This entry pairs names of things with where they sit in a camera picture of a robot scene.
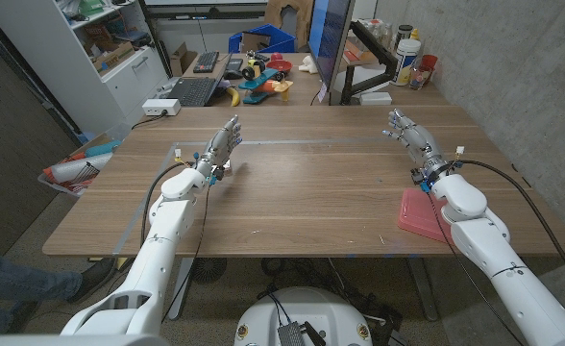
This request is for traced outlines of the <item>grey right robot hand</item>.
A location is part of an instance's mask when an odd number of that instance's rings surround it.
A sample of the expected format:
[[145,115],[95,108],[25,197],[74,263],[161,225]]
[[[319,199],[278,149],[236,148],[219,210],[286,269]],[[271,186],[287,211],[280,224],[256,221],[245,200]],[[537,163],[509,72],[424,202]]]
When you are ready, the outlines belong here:
[[398,140],[407,149],[409,156],[418,167],[411,170],[411,179],[416,185],[425,184],[428,189],[446,174],[451,165],[432,134],[423,126],[416,124],[399,109],[388,115],[389,126],[393,131],[382,133]]

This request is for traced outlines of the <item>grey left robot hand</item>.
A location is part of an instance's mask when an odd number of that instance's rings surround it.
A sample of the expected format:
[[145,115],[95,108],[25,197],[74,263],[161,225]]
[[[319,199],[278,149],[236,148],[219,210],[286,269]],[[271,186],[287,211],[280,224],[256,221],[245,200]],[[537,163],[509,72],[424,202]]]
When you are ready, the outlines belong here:
[[214,176],[217,181],[224,177],[224,164],[229,160],[233,149],[242,141],[241,124],[238,115],[232,117],[206,145],[194,168],[206,178]]

